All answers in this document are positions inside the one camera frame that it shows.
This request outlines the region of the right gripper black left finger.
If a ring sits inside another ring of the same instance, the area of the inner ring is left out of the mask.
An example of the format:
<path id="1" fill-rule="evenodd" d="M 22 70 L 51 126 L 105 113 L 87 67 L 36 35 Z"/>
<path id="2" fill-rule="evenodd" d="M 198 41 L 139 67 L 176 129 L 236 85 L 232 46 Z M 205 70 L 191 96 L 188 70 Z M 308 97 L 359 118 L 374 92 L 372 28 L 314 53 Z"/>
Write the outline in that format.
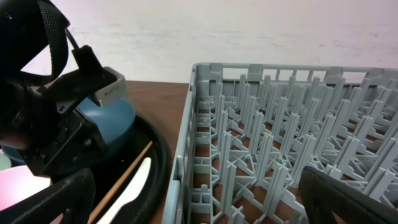
<path id="1" fill-rule="evenodd" d="M 95 193 L 93 173 L 85 168 L 1 211 L 1 223 L 51 223 L 61 214 L 62 223 L 87 223 Z"/>

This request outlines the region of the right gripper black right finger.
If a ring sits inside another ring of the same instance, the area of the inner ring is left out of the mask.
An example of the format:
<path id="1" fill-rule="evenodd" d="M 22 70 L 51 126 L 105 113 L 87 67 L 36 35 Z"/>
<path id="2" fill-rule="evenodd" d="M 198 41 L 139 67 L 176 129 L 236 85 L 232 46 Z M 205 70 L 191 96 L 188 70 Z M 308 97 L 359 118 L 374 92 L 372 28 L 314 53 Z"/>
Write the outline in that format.
<path id="1" fill-rule="evenodd" d="M 397 211 L 358 192 L 319 170 L 306 166 L 299 192 L 310 224 L 346 223 L 397 224 Z"/>

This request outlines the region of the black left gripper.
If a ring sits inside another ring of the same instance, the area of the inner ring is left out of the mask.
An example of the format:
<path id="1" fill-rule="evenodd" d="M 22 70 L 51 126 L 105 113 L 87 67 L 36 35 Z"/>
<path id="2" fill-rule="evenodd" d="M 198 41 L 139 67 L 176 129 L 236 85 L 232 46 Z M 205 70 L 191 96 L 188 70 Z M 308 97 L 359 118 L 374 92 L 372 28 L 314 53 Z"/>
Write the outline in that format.
<path id="1" fill-rule="evenodd" d="M 17 149 L 34 175 L 56 177 L 84 167 L 68 162 L 99 159 L 106 151 L 99 129 L 77 106 L 116 79 L 104 67 L 75 70 L 48 88 L 17 85 Z"/>

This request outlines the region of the dark blue bowl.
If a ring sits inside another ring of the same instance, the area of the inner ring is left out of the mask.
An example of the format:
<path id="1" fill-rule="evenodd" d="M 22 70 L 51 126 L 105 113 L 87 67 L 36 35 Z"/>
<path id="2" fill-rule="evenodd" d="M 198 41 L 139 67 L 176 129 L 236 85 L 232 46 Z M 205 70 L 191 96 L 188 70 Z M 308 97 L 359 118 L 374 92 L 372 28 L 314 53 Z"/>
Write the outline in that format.
<path id="1" fill-rule="evenodd" d="M 1 112 L 11 112 L 12 106 L 17 106 L 14 100 L 1 96 Z M 104 107 L 96 105 L 85 98 L 77 108 L 94 123 L 96 123 L 103 141 L 107 146 L 106 153 L 99 159 L 89 159 L 88 162 L 81 162 L 80 158 L 73 158 L 78 167 L 93 166 L 118 153 L 127 143 L 132 133 L 136 111 L 132 104 L 125 98 L 119 98 Z M 14 162 L 15 166 L 25 165 L 25 162 L 17 148 L 1 143 L 1 149 L 7 157 Z"/>

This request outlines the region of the pale green bowl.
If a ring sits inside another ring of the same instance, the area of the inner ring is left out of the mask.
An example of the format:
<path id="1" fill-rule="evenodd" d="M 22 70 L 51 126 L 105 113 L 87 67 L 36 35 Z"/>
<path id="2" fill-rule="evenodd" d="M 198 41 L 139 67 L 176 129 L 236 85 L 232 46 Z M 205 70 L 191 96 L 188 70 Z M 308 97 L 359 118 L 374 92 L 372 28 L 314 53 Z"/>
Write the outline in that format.
<path id="1" fill-rule="evenodd" d="M 12 162 L 5 154 L 0 153 L 0 171 L 9 169 L 12 167 Z"/>

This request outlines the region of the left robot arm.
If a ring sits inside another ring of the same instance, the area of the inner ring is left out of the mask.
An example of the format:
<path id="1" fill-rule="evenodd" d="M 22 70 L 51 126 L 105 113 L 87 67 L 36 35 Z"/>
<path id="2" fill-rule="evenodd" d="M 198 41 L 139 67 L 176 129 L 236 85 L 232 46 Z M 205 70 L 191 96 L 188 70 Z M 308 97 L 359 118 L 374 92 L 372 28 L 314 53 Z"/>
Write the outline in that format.
<path id="1" fill-rule="evenodd" d="M 34 175 L 74 172 L 108 151 L 78 105 L 116 77 L 91 47 L 77 46 L 69 24 L 47 0 L 1 2 L 1 145 Z"/>

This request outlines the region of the grey plastic dishwasher rack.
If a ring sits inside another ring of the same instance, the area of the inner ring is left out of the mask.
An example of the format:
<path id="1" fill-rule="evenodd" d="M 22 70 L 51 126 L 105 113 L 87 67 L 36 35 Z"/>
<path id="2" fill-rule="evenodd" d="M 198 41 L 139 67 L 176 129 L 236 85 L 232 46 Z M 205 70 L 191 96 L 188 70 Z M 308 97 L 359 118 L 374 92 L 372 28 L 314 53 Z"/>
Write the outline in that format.
<path id="1" fill-rule="evenodd" d="M 397 70 L 192 67 L 164 223 L 305 223 L 306 166 L 397 209 Z"/>

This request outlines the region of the round black tray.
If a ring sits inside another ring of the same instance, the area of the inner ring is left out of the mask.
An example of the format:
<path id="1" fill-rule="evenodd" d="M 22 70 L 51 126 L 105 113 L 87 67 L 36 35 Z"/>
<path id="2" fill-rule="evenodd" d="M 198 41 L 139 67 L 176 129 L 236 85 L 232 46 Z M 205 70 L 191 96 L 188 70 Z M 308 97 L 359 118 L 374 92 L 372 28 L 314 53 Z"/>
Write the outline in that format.
<path id="1" fill-rule="evenodd" d="M 116 191 L 93 223 L 97 223 L 122 194 L 140 167 L 141 162 L 146 157 L 150 157 L 152 162 L 149 176 L 142 191 L 135 200 L 125 204 L 120 209 L 111 223 L 149 223 L 152 216 L 156 213 L 165 190 L 169 168 L 169 148 L 161 133 L 150 121 L 141 115 L 136 116 L 132 133 L 129 135 L 129 139 L 124 147 L 112 157 L 109 157 L 91 168 L 96 185 L 94 208 L 100 203 L 102 198 L 150 141 L 153 142 L 151 148 L 146 152 L 145 156 L 130 173 L 122 186 Z"/>

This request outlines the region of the white plastic knife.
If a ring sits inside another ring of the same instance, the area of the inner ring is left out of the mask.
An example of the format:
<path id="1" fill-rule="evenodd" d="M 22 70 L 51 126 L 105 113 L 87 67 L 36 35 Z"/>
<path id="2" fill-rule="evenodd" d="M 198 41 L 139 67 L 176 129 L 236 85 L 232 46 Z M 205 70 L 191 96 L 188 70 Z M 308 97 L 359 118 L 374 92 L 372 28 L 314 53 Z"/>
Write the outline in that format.
<path id="1" fill-rule="evenodd" d="M 112 204 L 108 211 L 100 218 L 97 224 L 109 224 L 115 219 L 116 214 L 120 209 L 127 203 L 135 200 L 140 192 L 142 191 L 144 184 L 149 176 L 151 158 L 146 157 L 140 164 L 134 177 L 131 179 L 130 183 L 124 189 L 122 194 L 117 198 L 117 200 Z"/>

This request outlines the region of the pink plastic cup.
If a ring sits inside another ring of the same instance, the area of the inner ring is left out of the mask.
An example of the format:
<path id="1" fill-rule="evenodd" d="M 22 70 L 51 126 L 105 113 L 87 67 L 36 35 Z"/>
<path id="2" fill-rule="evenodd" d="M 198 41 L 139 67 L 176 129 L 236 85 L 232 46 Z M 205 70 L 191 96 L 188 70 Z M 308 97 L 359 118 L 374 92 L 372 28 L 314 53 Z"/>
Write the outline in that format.
<path id="1" fill-rule="evenodd" d="M 1 171 L 1 212 L 50 185 L 50 178 L 34 176 L 26 165 Z"/>

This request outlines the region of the wooden chopstick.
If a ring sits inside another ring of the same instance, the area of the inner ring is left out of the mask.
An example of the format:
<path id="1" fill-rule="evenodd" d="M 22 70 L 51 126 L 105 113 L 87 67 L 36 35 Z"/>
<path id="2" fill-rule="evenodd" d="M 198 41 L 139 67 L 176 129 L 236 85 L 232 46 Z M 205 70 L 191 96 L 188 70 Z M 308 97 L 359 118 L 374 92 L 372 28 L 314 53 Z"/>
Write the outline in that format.
<path id="1" fill-rule="evenodd" d="M 107 192 L 107 194 L 102 198 L 99 204 L 94 208 L 94 210 L 90 213 L 89 220 L 87 224 L 92 224 L 97 216 L 101 213 L 104 207 L 109 203 L 111 198 L 114 196 L 116 191 L 122 186 L 125 180 L 128 178 L 130 173 L 135 169 L 141 159 L 145 156 L 146 152 L 151 148 L 153 142 L 150 141 L 148 145 L 141 151 L 141 153 L 136 157 L 133 163 L 126 169 L 123 175 L 116 181 L 116 183 L 111 187 L 111 189 Z"/>

